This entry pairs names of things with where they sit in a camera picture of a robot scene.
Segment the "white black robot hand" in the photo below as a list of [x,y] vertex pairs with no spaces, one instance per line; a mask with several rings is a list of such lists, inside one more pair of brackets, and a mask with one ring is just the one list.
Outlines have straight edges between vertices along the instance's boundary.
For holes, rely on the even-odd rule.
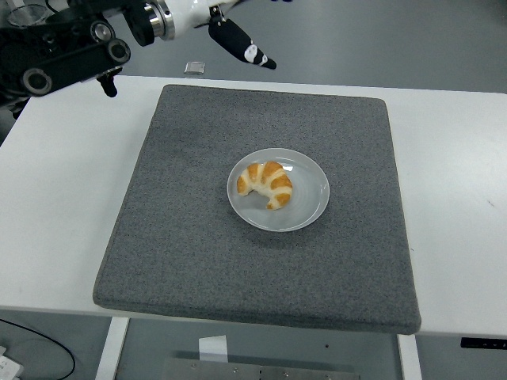
[[162,38],[174,40],[184,32],[204,25],[208,28],[208,35],[236,59],[269,70],[276,69],[276,62],[221,10],[222,6],[234,4],[234,1],[158,1]]

